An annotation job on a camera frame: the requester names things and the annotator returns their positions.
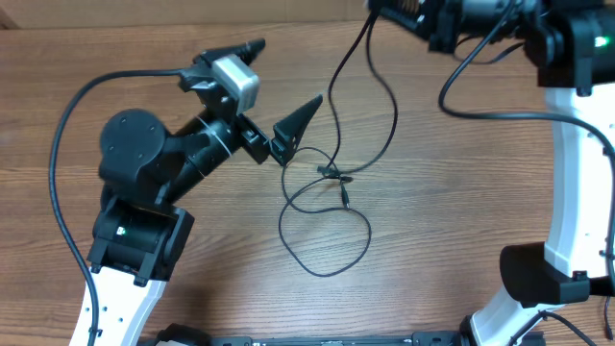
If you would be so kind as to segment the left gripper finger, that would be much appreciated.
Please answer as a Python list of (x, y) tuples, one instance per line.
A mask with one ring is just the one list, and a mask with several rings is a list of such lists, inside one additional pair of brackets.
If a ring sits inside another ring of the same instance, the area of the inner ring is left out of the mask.
[(294, 157), (309, 122), (317, 113), (322, 102), (323, 95), (318, 94), (315, 98), (274, 125), (274, 138), (271, 140), (271, 156), (280, 166), (286, 166)]
[(258, 58), (258, 55), (265, 49), (265, 47), (265, 39), (258, 38), (232, 47), (229, 55), (235, 55), (246, 65), (251, 65)]

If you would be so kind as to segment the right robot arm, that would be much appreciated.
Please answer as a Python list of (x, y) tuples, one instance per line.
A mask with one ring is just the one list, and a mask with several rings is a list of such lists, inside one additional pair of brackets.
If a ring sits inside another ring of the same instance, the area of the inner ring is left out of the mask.
[(540, 345), (531, 330), (561, 307), (614, 294), (614, 8), (603, 1), (371, 1), (452, 54), (468, 37), (515, 37), (553, 126), (553, 217), (543, 242), (505, 247), (502, 288), (464, 318), (454, 345)]

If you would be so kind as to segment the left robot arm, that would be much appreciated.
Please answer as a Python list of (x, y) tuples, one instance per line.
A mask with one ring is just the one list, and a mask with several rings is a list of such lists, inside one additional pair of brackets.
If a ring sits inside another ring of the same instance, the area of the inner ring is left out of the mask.
[(196, 56), (173, 76), (203, 111), (177, 132), (151, 112), (114, 115), (100, 136), (103, 183), (88, 252), (89, 277), (71, 341), (134, 345), (161, 298), (194, 223), (178, 201), (236, 151), (287, 164), (322, 104), (308, 101), (266, 135), (247, 116), (260, 81), (252, 62), (261, 39)]

